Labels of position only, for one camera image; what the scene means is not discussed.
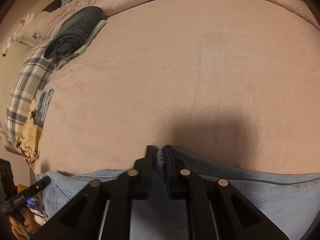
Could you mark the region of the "person's left hand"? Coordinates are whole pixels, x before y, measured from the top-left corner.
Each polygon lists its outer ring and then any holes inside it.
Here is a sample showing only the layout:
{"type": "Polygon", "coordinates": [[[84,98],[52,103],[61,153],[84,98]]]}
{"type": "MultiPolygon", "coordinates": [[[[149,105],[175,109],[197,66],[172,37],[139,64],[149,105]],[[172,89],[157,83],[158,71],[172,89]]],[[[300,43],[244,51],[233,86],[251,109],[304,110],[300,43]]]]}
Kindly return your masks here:
{"type": "Polygon", "coordinates": [[[12,216],[9,216],[9,222],[12,233],[19,240],[27,240],[22,230],[33,235],[41,228],[41,225],[35,221],[35,216],[30,209],[25,210],[25,220],[23,223],[12,216]]]}

